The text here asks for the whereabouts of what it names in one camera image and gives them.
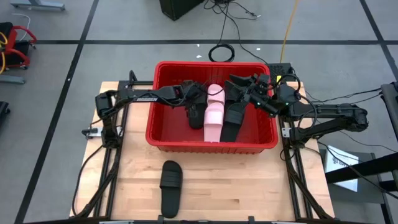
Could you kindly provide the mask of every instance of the wooden table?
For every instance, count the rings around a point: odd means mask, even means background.
[[[118,82],[103,82],[101,92],[117,88]],[[257,221],[295,220],[286,164],[279,158],[280,133],[275,148],[255,155],[162,152],[145,139],[148,114],[149,103],[134,103],[129,107],[112,219],[156,220],[161,214],[162,165],[166,160],[173,160],[181,165],[184,178],[175,220],[246,221],[248,216],[254,216]],[[311,120],[304,119],[302,127],[309,124]],[[100,145],[100,138],[89,140],[84,160]],[[309,140],[306,146],[318,150],[316,140]],[[82,173],[75,204],[78,212],[98,188],[104,152],[103,149],[95,155]],[[309,191],[325,211],[334,216],[320,156],[306,149],[301,150],[301,155]],[[104,198],[102,215],[108,193]],[[305,217],[299,190],[298,199],[301,216]]]

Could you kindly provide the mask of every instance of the black sandal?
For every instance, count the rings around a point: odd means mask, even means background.
[[[182,169],[178,163],[166,161],[163,164],[160,188],[162,189],[162,214],[166,218],[173,218],[180,208],[182,188]]]

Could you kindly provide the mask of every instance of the black floor tape line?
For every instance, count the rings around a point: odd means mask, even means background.
[[[88,30],[90,29],[91,22],[93,21],[94,13],[96,11],[98,1],[99,0],[94,0],[93,4],[91,5],[90,13],[88,14],[85,27],[84,27],[83,32],[80,37],[80,42],[76,48],[75,55],[73,56],[73,60],[70,64],[70,68],[69,68],[67,77],[65,79],[65,83],[63,84],[63,87],[61,90],[60,98],[58,99],[58,103],[55,107],[55,111],[52,116],[49,129],[47,130],[47,134],[45,135],[44,142],[43,142],[42,148],[39,153],[39,157],[37,158],[36,165],[34,167],[32,176],[30,177],[28,186],[25,191],[24,198],[22,199],[22,203],[19,207],[17,217],[16,217],[14,223],[23,223],[26,213],[29,209],[29,204],[30,204],[30,201],[32,200],[33,193],[35,191],[37,182],[39,181],[40,173],[42,171],[45,158],[47,157],[47,153],[50,149],[51,140],[53,138],[55,128],[57,127],[58,120],[59,120],[61,112],[62,112],[63,104],[65,103],[65,100],[67,98],[70,83],[72,82],[73,75],[75,74],[76,66],[79,61],[81,51],[83,50],[84,41],[87,38],[87,34],[88,34]]]
[[[217,44],[218,39],[191,40],[85,40],[89,45],[173,45],[173,44]],[[36,44],[79,44],[79,40],[37,40]],[[286,40],[286,45],[398,45],[398,40]],[[239,44],[239,40],[225,39],[221,43]],[[242,44],[281,45],[283,40],[241,40]]]
[[[392,74],[394,74],[396,80],[398,80],[397,64],[396,64],[394,58],[392,57],[392,55],[390,53],[390,50],[388,49],[388,47],[386,45],[387,43],[393,44],[394,41],[390,41],[390,42],[384,41],[383,36],[381,35],[381,32],[380,32],[380,30],[379,30],[379,28],[378,28],[378,26],[376,24],[376,21],[374,20],[374,18],[372,16],[372,13],[371,13],[371,11],[369,9],[368,4],[366,4],[365,0],[359,0],[359,1],[360,1],[361,5],[362,5],[363,10],[365,11],[365,15],[368,18],[369,23],[371,24],[371,27],[372,27],[373,32],[374,32],[374,35],[376,35],[377,40],[380,41],[381,49],[382,49],[382,51],[384,53],[384,56],[386,57],[387,63],[389,64],[389,66],[391,68]]]
[[[182,169],[178,163],[166,161],[163,164],[160,188],[162,189],[162,215],[173,218],[180,208],[182,188]]]

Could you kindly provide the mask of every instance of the pink sandal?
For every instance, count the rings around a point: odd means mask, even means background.
[[[209,95],[207,96],[207,109],[205,111],[204,122],[205,141],[220,142],[221,130],[224,123],[225,92],[217,84],[210,85],[207,92]]]

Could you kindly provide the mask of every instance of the red basket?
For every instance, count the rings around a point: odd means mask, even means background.
[[[184,80],[224,86],[229,74],[248,77],[255,73],[269,75],[269,69],[261,63],[160,62],[155,70],[154,89],[179,85]],[[151,103],[146,139],[162,151],[255,154],[272,149],[278,142],[275,118],[269,118],[252,104],[246,108],[236,142],[204,142],[203,136],[203,129],[189,126],[184,107],[172,109]]]

